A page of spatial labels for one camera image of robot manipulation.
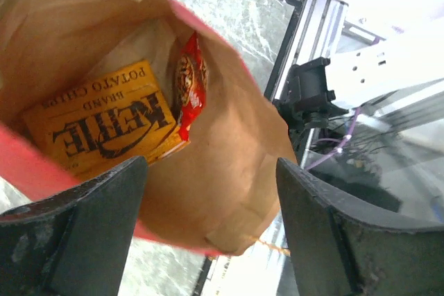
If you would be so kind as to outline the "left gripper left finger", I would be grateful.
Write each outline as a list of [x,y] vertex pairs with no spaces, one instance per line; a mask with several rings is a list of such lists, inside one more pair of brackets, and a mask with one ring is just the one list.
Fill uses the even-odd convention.
[[1,214],[2,295],[117,295],[148,175],[143,157]]

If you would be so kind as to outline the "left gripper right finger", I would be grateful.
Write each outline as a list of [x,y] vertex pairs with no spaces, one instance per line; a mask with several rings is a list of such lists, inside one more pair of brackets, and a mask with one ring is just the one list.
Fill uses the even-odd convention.
[[280,158],[277,192],[301,295],[442,295],[443,225],[342,191]]

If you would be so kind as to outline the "orange kettle chips bag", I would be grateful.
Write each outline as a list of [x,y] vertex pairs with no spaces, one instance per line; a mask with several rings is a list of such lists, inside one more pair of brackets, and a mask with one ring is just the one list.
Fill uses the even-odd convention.
[[187,145],[146,60],[40,103],[23,120],[35,145],[81,181],[133,156],[152,164]]

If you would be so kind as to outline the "small red snack packet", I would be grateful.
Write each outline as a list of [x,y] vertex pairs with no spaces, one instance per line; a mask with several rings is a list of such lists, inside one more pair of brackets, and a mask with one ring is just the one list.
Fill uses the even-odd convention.
[[194,32],[181,51],[174,78],[178,134],[183,141],[189,141],[191,125],[206,106],[207,77],[198,34]]

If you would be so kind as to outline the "red paper bag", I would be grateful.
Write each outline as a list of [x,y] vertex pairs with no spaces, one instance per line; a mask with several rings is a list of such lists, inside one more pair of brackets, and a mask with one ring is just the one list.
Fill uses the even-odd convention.
[[32,200],[142,156],[138,237],[243,254],[280,208],[287,125],[176,0],[1,0],[1,176]]

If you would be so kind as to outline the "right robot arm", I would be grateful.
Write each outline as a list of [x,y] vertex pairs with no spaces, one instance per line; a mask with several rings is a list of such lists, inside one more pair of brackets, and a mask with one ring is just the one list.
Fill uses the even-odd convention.
[[331,58],[293,65],[275,100],[290,128],[322,128],[329,119],[400,89],[443,79],[443,20]]

